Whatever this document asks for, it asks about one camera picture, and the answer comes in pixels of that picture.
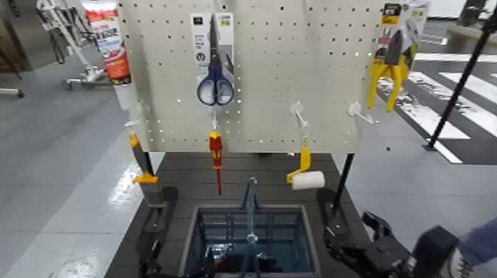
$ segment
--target scissors packaging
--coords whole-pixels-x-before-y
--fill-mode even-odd
[[[200,85],[205,85],[202,82],[209,76],[209,65],[212,65],[211,38],[213,35],[211,31],[213,29],[217,45],[214,56],[220,59],[223,80],[228,81],[231,88],[234,88],[233,13],[191,13],[190,24],[192,26],[193,61],[197,69],[195,76],[196,91],[192,92],[192,96],[199,97],[198,89]],[[205,104],[204,102],[199,98],[199,103]]]

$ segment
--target shoe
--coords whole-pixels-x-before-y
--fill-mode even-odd
[[[443,278],[470,278],[472,272],[473,268],[462,257],[459,248],[456,248],[442,266],[439,276]]]

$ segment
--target pegboard frame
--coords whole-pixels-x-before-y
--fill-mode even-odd
[[[361,120],[347,109],[365,104],[384,3],[121,0],[138,100],[130,113],[140,120],[135,129],[145,150],[209,150],[212,124],[195,95],[189,14],[227,11],[235,21],[237,95],[218,117],[225,149],[298,152],[300,131],[289,110],[301,101],[312,152],[354,152]]]

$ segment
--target crosswalk marking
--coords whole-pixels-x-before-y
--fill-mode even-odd
[[[421,72],[412,72],[409,75],[409,80],[443,101],[448,101],[450,96],[453,94],[451,89],[448,89]],[[474,122],[476,125],[480,126],[482,129],[485,129],[497,138],[497,116],[481,108],[463,96],[459,97],[456,109],[462,116]]]
[[[433,145],[437,151],[439,151],[450,163],[460,164],[462,161],[453,154],[446,146],[444,146],[440,141],[436,141]]]
[[[391,79],[380,78],[378,82],[378,87],[387,93],[393,89],[393,83]],[[440,115],[433,111],[429,106],[425,106],[419,103],[414,97],[407,91],[403,91],[397,97],[397,106],[415,121],[423,130],[429,135],[435,132],[435,128],[440,121]],[[464,132],[455,127],[451,122],[447,122],[440,133],[441,139],[470,139]]]
[[[447,79],[458,83],[459,79],[461,79],[461,73],[459,72],[440,72],[440,75],[446,77]],[[485,80],[481,80],[476,76],[471,75],[466,82],[465,87],[470,89],[477,95],[480,95],[483,98],[486,98],[489,101],[497,104],[497,87],[486,82]]]
[[[417,53],[416,61],[440,61],[440,62],[467,62],[471,54],[451,53]],[[480,63],[497,63],[497,55],[482,54],[478,58]]]

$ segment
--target pliers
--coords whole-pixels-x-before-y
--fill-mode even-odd
[[[403,41],[402,31],[397,30],[395,35],[393,35],[390,40],[385,60],[381,63],[376,63],[371,67],[372,79],[369,88],[368,108],[371,108],[374,105],[374,101],[376,99],[376,86],[379,78],[382,76],[390,76],[393,79],[393,89],[390,93],[390,97],[388,98],[387,112],[391,112],[393,110],[395,100],[397,99],[397,95],[399,94],[399,90],[402,85],[402,72],[399,66],[399,61]]]

